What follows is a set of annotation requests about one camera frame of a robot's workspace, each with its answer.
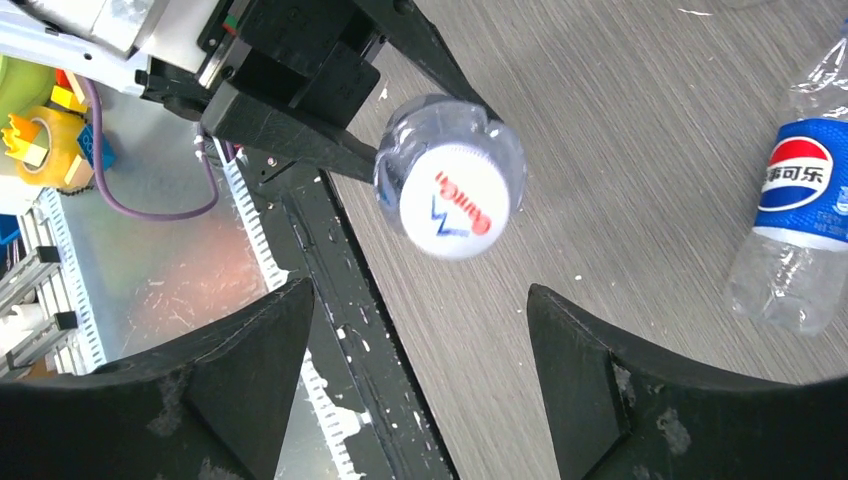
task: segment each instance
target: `yellow tape roll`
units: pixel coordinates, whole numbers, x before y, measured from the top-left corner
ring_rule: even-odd
[[[50,147],[47,159],[37,169],[24,162],[16,162],[18,176],[30,185],[68,188],[65,175],[77,155],[84,156],[77,138],[85,122],[76,115],[40,106],[31,108],[25,117],[47,129]]]

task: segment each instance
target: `clear plastic bottle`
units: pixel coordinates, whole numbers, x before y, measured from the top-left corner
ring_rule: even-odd
[[[736,316],[815,335],[848,278],[848,21],[789,89],[754,228],[726,296]]]
[[[514,131],[479,105],[435,94],[395,111],[374,169],[387,222],[446,260],[479,255],[495,243],[518,210],[526,179]]]

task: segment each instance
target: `pepsi label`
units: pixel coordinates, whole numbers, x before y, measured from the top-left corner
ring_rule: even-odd
[[[848,123],[811,119],[783,126],[766,168],[755,227],[848,243]]]

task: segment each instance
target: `bottle cap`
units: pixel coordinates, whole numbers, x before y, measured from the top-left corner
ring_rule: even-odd
[[[506,181],[488,155],[466,144],[444,144],[418,158],[400,194],[400,220],[424,252],[462,260],[485,252],[510,213]]]

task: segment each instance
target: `gray wood grain surface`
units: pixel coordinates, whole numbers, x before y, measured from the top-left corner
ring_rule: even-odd
[[[834,41],[842,4],[420,0],[521,134],[524,211],[486,256],[443,263],[384,226],[368,186],[338,186],[463,478],[557,476],[523,311],[532,282],[721,368],[848,372],[845,315],[804,339],[734,321],[720,298],[785,86]],[[353,126],[372,144],[395,107],[433,90],[394,51],[377,64],[383,84]]]

